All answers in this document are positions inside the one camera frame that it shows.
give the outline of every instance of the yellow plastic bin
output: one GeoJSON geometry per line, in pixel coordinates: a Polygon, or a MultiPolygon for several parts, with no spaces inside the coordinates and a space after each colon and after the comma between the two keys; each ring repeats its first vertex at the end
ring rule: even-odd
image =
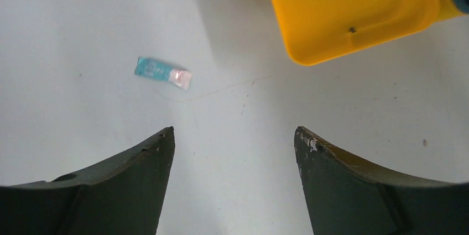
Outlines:
{"type": "Polygon", "coordinates": [[[463,15],[452,0],[272,0],[286,49],[310,66],[463,15]]]}

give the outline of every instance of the yellow tray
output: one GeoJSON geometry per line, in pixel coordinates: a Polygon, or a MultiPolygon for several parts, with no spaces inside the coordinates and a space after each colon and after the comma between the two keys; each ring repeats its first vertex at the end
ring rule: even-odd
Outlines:
{"type": "Polygon", "coordinates": [[[452,0],[272,0],[290,57],[315,65],[462,15],[452,0]]]}

